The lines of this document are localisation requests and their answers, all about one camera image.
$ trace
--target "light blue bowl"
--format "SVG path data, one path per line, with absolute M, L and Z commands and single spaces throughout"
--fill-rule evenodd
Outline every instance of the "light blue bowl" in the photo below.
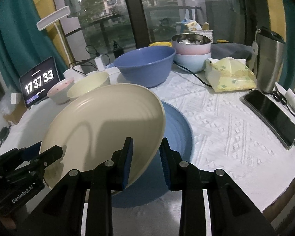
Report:
M 127 81 L 153 88 L 166 81 L 175 54 L 174 48 L 151 46 L 127 52 L 113 64 Z
M 205 60 L 211 58 L 211 53 L 204 55 L 180 55 L 176 54 L 174 60 L 181 66 L 189 69 L 193 73 L 198 73 L 205 69 Z
M 172 105 L 162 101 L 166 116 L 164 137 L 172 150 L 178 151 L 183 160 L 190 162 L 194 137 L 186 117 Z M 168 192 L 161 156 L 156 152 L 144 173 L 127 189 L 112 196 L 115 208 L 131 208 L 149 203 Z

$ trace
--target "blue plate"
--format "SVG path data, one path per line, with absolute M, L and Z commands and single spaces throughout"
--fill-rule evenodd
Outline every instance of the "blue plate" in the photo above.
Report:
M 191 126 L 184 115 L 172 105 L 163 102 L 166 127 L 164 137 L 172 150 L 178 151 L 183 160 L 190 162 L 194 148 Z M 142 176 L 123 192 L 112 196 L 115 208 L 131 208 L 162 197 L 168 188 L 165 183 L 159 150 Z

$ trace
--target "pink bowl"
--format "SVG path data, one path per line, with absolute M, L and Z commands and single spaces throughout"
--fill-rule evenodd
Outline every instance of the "pink bowl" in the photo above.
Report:
M 180 55 L 204 55 L 211 52 L 211 40 L 200 34 L 177 34 L 172 37 L 171 43 Z
M 70 100 L 67 93 L 74 84 L 74 78 L 64 79 L 54 85 L 47 93 L 47 96 L 56 104 L 64 104 Z

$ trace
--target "stainless steel bowl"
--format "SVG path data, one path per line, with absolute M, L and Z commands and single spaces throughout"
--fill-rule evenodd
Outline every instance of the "stainless steel bowl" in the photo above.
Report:
M 188 41 L 191 45 L 203 45 L 211 43 L 210 38 L 200 34 L 177 34 L 174 35 L 171 40 L 178 43 Z
M 204 55 L 211 52 L 211 40 L 200 34 L 177 34 L 172 37 L 171 43 L 180 55 Z

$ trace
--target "textured tablecloth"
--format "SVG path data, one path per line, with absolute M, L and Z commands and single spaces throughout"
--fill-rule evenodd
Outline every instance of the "textured tablecloth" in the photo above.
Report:
M 195 140 L 191 163 L 207 171 L 224 169 L 259 210 L 273 203 L 295 177 L 295 147 L 287 151 L 240 101 L 246 91 L 217 94 L 180 70 L 172 71 L 166 82 L 152 91 L 178 108 L 191 124 Z M 287 109 L 276 104 L 295 123 Z M 64 107 L 45 100 L 28 110 L 21 122 L 11 128 L 0 154 L 41 141 L 48 125 Z M 180 206 L 181 192 L 168 192 L 140 207 L 113 208 L 114 234 L 178 235 Z

